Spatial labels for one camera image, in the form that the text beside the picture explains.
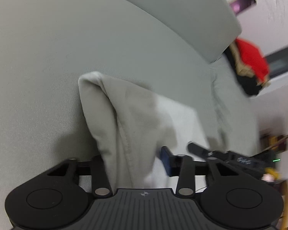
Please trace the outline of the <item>white t-shirt with script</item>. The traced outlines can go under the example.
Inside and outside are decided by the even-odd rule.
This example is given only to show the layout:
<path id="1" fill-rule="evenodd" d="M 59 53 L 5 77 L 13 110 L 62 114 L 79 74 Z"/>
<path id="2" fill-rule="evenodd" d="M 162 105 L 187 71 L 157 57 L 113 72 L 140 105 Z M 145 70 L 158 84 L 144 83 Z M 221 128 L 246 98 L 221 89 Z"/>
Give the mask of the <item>white t-shirt with script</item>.
<path id="1" fill-rule="evenodd" d="M 99 72 L 78 80 L 88 129 L 97 142 L 113 190 L 175 188 L 159 159 L 167 146 L 186 154 L 187 145 L 208 142 L 195 109 Z"/>

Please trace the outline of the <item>black folded garment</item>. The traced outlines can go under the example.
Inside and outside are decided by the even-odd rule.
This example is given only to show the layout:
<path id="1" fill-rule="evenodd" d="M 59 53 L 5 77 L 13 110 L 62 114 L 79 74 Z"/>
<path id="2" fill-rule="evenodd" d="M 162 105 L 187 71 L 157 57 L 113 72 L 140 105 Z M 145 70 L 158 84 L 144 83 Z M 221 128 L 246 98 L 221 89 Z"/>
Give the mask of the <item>black folded garment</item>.
<path id="1" fill-rule="evenodd" d="M 223 52 L 224 55 L 227 57 L 229 64 L 231 66 L 231 69 L 235 75 L 235 78 L 238 82 L 238 84 L 243 89 L 244 93 L 248 96 L 257 96 L 260 91 L 263 89 L 262 85 L 257 85 L 257 80 L 255 77 L 246 77 L 246 76 L 240 76 L 236 71 L 236 62 L 233 57 L 233 53 L 227 47 L 225 51 Z"/>

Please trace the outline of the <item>tan folded garment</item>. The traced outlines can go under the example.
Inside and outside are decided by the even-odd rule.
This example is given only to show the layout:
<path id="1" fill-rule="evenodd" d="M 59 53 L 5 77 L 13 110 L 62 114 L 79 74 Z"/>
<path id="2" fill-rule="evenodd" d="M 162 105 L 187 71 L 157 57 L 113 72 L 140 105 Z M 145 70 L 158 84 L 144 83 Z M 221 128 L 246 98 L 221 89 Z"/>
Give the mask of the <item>tan folded garment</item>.
<path id="1" fill-rule="evenodd" d="M 240 76 L 255 77 L 256 78 L 256 76 L 255 76 L 254 72 L 252 71 L 252 69 L 249 66 L 245 65 L 243 63 L 243 61 L 241 60 L 240 53 L 239 53 L 239 50 L 238 50 L 237 45 L 236 45 L 236 41 L 232 42 L 229 45 L 229 49 L 233 53 L 233 57 L 234 57 L 234 60 L 236 62 L 236 71 L 237 71 L 237 73 Z"/>

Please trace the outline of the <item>red folded garment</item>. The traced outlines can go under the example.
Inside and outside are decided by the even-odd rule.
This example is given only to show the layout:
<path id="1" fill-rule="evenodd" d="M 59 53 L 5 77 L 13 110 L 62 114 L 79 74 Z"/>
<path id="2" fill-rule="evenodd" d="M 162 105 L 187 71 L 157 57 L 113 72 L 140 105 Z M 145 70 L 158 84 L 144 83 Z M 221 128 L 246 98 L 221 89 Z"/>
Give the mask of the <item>red folded garment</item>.
<path id="1" fill-rule="evenodd" d="M 236 39 L 236 45 L 241 60 L 252 69 L 259 84 L 266 84 L 270 80 L 270 68 L 259 47 L 247 40 L 239 38 Z"/>

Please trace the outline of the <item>grey sofa bed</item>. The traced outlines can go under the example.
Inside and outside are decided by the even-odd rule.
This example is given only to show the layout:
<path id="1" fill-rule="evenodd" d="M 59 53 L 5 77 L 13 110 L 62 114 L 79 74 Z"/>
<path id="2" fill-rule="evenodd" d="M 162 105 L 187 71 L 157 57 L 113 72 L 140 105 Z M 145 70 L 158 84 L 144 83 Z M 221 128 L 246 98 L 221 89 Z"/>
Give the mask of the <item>grey sofa bed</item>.
<path id="1" fill-rule="evenodd" d="M 206 148 L 255 154 L 250 100 L 223 54 L 240 34 L 226 0 L 0 0 L 0 229 L 11 190 L 100 154 L 78 88 L 90 72 L 195 109 Z"/>

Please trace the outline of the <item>dark window frame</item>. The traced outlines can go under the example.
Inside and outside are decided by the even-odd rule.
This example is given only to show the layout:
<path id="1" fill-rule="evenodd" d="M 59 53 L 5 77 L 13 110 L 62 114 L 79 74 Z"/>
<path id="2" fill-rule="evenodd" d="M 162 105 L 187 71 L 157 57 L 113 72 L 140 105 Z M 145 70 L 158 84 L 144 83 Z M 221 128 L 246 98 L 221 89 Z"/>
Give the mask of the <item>dark window frame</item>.
<path id="1" fill-rule="evenodd" d="M 275 78 L 288 72 L 288 47 L 266 56 L 270 67 L 270 78 Z"/>

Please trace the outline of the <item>pink wall picture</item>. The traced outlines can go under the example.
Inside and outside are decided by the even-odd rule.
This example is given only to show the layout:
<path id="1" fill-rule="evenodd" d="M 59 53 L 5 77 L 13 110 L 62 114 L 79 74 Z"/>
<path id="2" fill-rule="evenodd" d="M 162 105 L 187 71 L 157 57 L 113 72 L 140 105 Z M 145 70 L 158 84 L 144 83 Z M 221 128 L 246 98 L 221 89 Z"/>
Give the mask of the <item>pink wall picture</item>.
<path id="1" fill-rule="evenodd" d="M 256 0 L 233 0 L 229 3 L 230 8 L 236 16 L 256 4 Z"/>

